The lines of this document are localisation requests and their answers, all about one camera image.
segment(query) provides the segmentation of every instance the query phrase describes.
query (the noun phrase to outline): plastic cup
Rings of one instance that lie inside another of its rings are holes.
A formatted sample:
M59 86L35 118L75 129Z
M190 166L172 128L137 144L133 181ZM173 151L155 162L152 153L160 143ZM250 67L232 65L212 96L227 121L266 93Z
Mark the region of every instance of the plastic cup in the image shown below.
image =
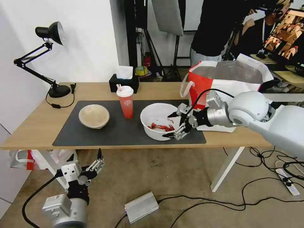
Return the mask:
M123 116L127 119L133 117L133 95L134 91L130 86L122 86L121 91L117 90L116 94L119 97Z

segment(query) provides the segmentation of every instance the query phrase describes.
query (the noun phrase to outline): lanyard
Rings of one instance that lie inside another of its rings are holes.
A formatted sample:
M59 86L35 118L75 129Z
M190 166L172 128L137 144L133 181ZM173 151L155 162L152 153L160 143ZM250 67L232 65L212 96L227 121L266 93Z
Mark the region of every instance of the lanyard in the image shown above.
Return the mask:
M275 25L276 24L274 23L274 25L272 27L272 30L270 31L270 34L272 33L273 29L275 28ZM263 41L263 43L265 42L265 18L263 20L262 41Z

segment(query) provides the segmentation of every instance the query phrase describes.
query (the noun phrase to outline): computer screen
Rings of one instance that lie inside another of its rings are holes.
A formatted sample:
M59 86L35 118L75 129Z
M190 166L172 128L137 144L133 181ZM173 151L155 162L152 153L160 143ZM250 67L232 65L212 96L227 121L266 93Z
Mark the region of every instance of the computer screen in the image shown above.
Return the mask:
M264 43L264 48L290 62L298 61L296 56L304 53L303 33L304 11L289 10Z

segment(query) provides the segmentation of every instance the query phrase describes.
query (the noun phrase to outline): desk lamp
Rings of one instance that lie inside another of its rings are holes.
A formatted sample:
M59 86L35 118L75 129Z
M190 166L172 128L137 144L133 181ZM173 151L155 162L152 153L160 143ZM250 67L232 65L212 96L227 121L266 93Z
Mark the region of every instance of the desk lamp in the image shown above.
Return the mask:
M21 58L15 59L14 64L27 72L35 75L36 77L42 79L43 81L49 83L51 88L48 92L49 96L52 98L60 98L68 95L71 92L71 89L66 85L58 85L56 80L50 79L45 77L36 71L28 68L26 66L27 63L33 61L34 59L42 56L43 54L52 50L53 43L49 40L52 39L56 43L63 45L64 44L64 32L60 22L52 23L48 28L47 27L36 27L35 32L37 36L41 37L45 43L40 47L36 48L35 50L31 51L30 53L22 56ZM38 55L30 56L31 54L35 53L36 51L40 50L41 48L47 48L47 50L41 52Z

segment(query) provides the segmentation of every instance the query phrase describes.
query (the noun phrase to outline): lamp arm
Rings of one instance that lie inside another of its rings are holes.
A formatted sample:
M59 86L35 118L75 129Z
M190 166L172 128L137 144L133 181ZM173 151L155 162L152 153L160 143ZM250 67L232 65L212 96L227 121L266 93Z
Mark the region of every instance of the lamp arm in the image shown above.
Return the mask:
M49 83L50 85L52 85L52 86L55 87L55 86L57 85L57 84L56 84L56 81L52 81L51 79L49 79L49 78L47 78L47 77L45 77L45 76L43 76L43 75L37 73L36 71L34 71L34 70L32 70L32 69L30 69L30 68L28 68L28 67L26 66L27 63L33 61L34 59L38 58L39 56L41 56L41 55L43 55L43 54L45 54L45 53L51 51L51 50L52 50L52 46L53 46L53 43L51 43L51 42L45 42L43 45L41 45L40 47L38 47L38 48L36 48L35 50L31 51L30 53L28 53L28 54L22 56L21 58L15 59L15 60L14 60L14 64L15 64L16 66L18 66L18 67L24 69L25 71L27 71L27 72L29 72L29 73L35 75L36 77L40 78L41 80L43 80L43 81L45 81L45 82L47 82L47 83ZM44 48L44 47L47 48L47 50L45 50L44 52L42 52L42 53L40 53L40 54L38 54L38 55L36 55L36 56L32 56L32 57L29 56L29 55L35 53L36 51L38 51L38 50L40 50L41 48Z

